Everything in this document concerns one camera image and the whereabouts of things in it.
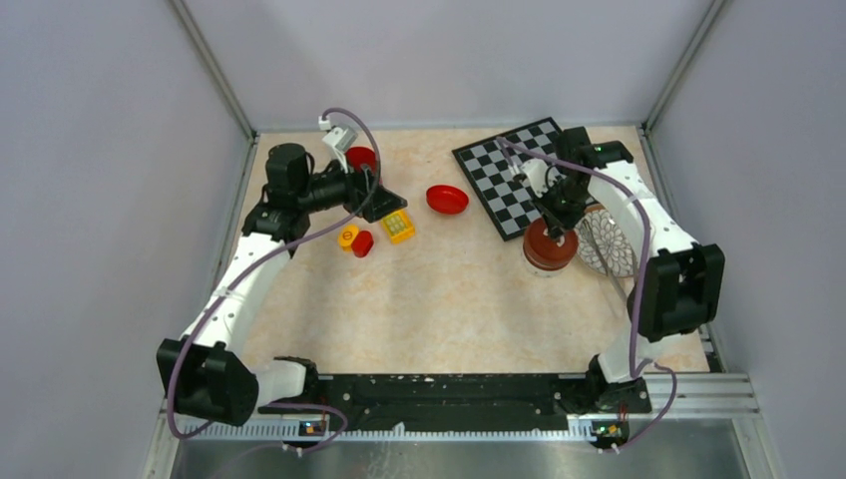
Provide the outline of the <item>red cylindrical cup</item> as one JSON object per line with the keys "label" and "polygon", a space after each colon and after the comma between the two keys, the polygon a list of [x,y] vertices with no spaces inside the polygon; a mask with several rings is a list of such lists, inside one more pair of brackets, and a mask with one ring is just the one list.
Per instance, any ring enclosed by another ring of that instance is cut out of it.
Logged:
{"label": "red cylindrical cup", "polygon": [[375,178],[379,163],[376,161],[375,152],[370,147],[353,146],[343,153],[347,171],[342,174],[346,177],[349,174],[367,171],[369,180]]}

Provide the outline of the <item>brown round lid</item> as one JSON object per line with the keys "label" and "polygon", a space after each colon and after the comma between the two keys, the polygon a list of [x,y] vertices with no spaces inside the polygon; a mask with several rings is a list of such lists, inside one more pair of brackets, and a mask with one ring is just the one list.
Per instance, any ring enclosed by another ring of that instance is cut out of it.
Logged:
{"label": "brown round lid", "polygon": [[574,231],[569,230],[558,239],[552,239],[546,223],[537,219],[526,228],[522,247],[527,261],[538,267],[559,268],[569,265],[576,257],[579,238]]}

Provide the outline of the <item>steel lunch box bowl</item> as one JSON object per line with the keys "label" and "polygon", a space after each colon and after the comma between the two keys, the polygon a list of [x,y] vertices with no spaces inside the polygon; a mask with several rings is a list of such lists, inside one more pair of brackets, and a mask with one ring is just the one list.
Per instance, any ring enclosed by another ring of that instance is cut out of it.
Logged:
{"label": "steel lunch box bowl", "polygon": [[524,266],[526,267],[527,271],[537,277],[542,278],[551,278],[561,275],[564,271],[568,269],[568,266],[565,265],[559,268],[545,268],[545,267],[538,267],[537,265],[531,263],[530,261],[525,262]]}

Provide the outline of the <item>red oval dish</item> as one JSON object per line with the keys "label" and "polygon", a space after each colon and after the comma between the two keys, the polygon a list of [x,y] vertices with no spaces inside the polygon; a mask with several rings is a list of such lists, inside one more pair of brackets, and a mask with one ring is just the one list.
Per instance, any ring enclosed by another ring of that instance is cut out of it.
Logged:
{"label": "red oval dish", "polygon": [[468,195],[450,185],[434,185],[426,191],[426,203],[436,213],[456,216],[466,211],[470,204]]}

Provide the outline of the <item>silver metal tongs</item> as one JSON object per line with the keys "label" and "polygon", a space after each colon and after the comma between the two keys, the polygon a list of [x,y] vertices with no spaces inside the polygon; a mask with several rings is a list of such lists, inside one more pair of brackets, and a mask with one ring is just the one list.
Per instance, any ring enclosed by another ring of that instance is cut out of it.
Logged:
{"label": "silver metal tongs", "polygon": [[577,233],[577,256],[592,272],[608,279],[623,305],[634,290],[631,279],[637,274],[635,251],[622,230],[610,220],[583,220]]}

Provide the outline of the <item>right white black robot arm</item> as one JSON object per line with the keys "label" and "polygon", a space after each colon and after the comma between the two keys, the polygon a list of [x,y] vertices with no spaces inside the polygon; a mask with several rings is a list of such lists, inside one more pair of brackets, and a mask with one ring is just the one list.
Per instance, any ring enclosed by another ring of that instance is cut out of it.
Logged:
{"label": "right white black robot arm", "polygon": [[589,200],[601,204],[635,252],[637,274],[627,300],[630,319],[612,345],[594,356],[583,383],[565,390],[569,412],[615,412],[632,405],[643,389],[643,370],[716,316],[725,255],[681,228],[640,176],[619,141],[596,144],[583,127],[561,131],[554,141],[564,175],[530,176],[535,204],[550,236],[572,231]]}

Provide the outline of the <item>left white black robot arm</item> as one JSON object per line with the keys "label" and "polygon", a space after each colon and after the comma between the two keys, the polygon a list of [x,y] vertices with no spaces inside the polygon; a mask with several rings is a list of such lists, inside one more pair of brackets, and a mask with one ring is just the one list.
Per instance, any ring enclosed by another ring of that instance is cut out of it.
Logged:
{"label": "left white black robot arm", "polygon": [[207,304],[181,338],[165,339],[157,350],[166,417],[179,438],[185,434],[178,415],[240,426],[277,399],[301,413],[316,406],[320,387],[312,362],[284,357],[252,370],[240,359],[259,307],[298,247],[319,238],[309,229],[312,214],[342,207],[351,219],[376,223],[407,206],[381,185],[377,169],[356,171],[333,159],[318,172],[313,155],[297,143],[272,147],[265,173],[259,201]]}

